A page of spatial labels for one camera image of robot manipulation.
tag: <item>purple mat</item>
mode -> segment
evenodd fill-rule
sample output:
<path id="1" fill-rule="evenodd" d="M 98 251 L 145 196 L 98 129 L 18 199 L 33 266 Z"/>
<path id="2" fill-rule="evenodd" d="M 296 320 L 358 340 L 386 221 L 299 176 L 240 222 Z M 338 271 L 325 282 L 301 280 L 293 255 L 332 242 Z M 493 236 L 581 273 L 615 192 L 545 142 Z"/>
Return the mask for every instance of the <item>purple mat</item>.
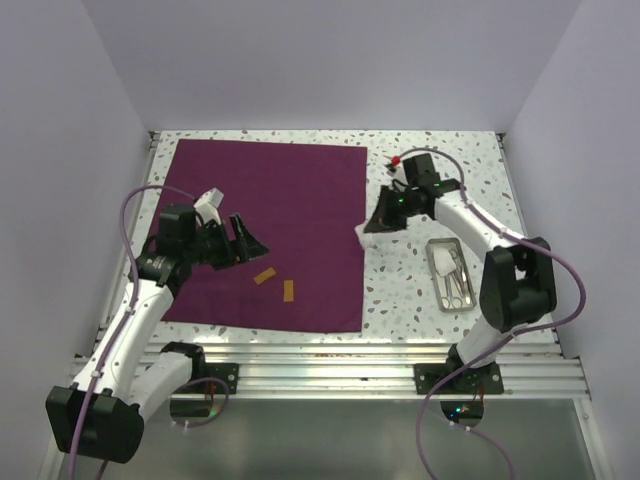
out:
<path id="1" fill-rule="evenodd" d="M 271 253 L 227 270 L 194 269 L 165 319 L 360 331 L 364 252 L 353 229 L 365 216 L 366 162 L 362 147 L 180 140 L 165 185 L 194 195 L 219 188 L 227 223 L 240 213 Z M 170 203 L 184 198 L 163 192 L 158 207 Z M 277 275 L 256 285 L 269 267 Z M 284 280 L 294 281 L 292 303 L 283 302 Z"/>

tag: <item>terrazzo tabletop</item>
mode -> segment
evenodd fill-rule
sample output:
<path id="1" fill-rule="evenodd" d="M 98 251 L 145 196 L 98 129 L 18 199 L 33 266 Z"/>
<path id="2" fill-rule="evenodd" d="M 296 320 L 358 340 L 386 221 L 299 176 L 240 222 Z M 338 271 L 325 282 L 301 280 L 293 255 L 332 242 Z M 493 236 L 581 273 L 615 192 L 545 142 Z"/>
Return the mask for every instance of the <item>terrazzo tabletop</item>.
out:
<path id="1" fill-rule="evenodd" d="M 514 195 L 509 185 L 501 151 L 493 132 L 466 131 L 351 131 L 351 130 L 225 130 L 164 131 L 151 165 L 148 183 L 164 183 L 180 139 L 242 140 L 324 145 L 364 146 L 367 159 L 367 215 L 377 202 L 380 186 L 387 184 L 386 156 L 412 147 L 428 146 L 457 158 L 466 170 L 472 197 L 507 227 L 522 232 Z M 444 178 L 455 174 L 446 160 L 435 158 Z M 159 193 L 144 194 L 132 244 L 139 253 L 149 233 Z M 362 332 L 335 335 L 255 330 L 222 325 L 160 322 L 154 342 L 174 340 L 196 343 L 455 343 L 480 316 L 476 306 L 468 312 L 443 313 L 438 308 L 426 258 L 432 238 L 454 236 L 446 227 L 427 216 L 410 219 L 403 232 L 386 234 L 377 249 L 367 249 L 364 269 Z M 480 289 L 482 263 L 463 243 L 471 281 Z M 542 321 L 550 321 L 548 316 Z M 535 332 L 519 340 L 523 343 L 555 343 L 550 330 Z"/>

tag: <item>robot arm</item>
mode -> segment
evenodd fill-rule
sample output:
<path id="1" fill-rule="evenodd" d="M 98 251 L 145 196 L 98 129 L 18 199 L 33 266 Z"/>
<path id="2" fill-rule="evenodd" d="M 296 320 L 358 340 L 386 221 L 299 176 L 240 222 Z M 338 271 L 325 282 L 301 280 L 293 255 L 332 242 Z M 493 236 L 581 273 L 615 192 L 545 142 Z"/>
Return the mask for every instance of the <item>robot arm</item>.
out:
<path id="1" fill-rule="evenodd" d="M 391 187 L 383 186 L 378 204 L 362 234 L 384 233 L 407 228 L 407 218 L 428 215 L 451 229 L 480 259 L 484 259 L 480 309 L 482 316 L 471 331 L 449 352 L 448 363 L 455 369 L 496 345 L 513 329 L 537 322 L 556 306 L 551 260 L 502 237 L 482 222 L 463 202 L 460 183 L 442 181 L 431 155 L 423 154 L 388 165 Z M 504 233 L 513 232 L 479 209 Z M 549 248 L 541 238 L 529 241 Z M 475 363 L 481 368 L 495 360 L 497 353 Z"/>
<path id="2" fill-rule="evenodd" d="M 231 216 L 235 239 L 228 238 L 218 214 L 221 200 L 222 194 L 213 189 L 194 205 L 169 205 L 160 213 L 158 233 L 145 242 L 133 267 L 139 276 L 138 298 L 124 329 L 118 334 L 118 321 L 130 308 L 132 281 L 126 286 L 115 321 L 85 367 L 70 387 L 53 387 L 47 397 L 47 414 L 60 451 L 68 453 L 71 449 L 80 407 L 92 381 L 96 385 L 78 453 L 126 463 L 138 449 L 145 423 L 171 393 L 190 380 L 207 376 L 201 347 L 172 342 L 134 380 L 144 347 L 191 276 L 193 266 L 229 268 L 269 252 L 249 233 L 237 214 Z M 203 223 L 199 227 L 197 218 Z M 154 241 L 155 249 L 151 250 Z M 98 373 L 98 358 L 114 337 L 104 367 Z"/>

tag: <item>yellow rectangular piece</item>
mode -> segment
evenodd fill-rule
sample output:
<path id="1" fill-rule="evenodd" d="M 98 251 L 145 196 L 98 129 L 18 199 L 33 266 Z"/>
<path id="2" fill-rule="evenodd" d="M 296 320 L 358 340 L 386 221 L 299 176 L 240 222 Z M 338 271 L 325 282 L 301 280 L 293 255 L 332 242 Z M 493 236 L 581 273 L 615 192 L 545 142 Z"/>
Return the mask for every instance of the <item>yellow rectangular piece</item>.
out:
<path id="1" fill-rule="evenodd" d="M 276 274 L 276 271 L 273 269 L 273 267 L 269 267 L 264 272 L 259 273 L 258 275 L 253 277 L 253 281 L 256 282 L 256 284 L 260 285 L 261 283 L 264 283 L 267 280 L 269 280 L 275 274 Z"/>
<path id="2" fill-rule="evenodd" d="M 293 280 L 284 281 L 284 301 L 293 302 Z"/>

